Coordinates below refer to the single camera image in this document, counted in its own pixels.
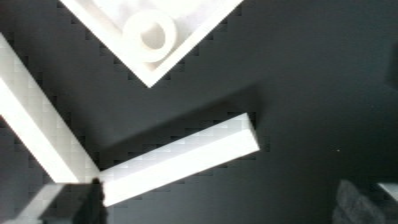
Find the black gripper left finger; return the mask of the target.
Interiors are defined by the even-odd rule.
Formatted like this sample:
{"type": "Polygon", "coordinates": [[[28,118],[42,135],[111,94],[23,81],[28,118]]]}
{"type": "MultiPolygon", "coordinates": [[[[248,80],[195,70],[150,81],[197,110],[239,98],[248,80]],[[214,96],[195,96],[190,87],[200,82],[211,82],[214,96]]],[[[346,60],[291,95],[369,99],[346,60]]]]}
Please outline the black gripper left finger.
{"type": "Polygon", "coordinates": [[[47,184],[14,224],[106,224],[104,193],[97,179],[83,184],[47,184]]]}

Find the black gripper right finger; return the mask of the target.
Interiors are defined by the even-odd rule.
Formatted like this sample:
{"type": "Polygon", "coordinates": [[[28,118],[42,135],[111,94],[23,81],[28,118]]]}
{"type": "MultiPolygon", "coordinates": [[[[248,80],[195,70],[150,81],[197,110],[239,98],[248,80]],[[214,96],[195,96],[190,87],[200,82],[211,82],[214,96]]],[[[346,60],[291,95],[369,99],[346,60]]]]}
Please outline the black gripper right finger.
{"type": "Polygon", "coordinates": [[[333,224],[398,224],[398,183],[378,182],[364,189],[339,182],[333,224]]]}

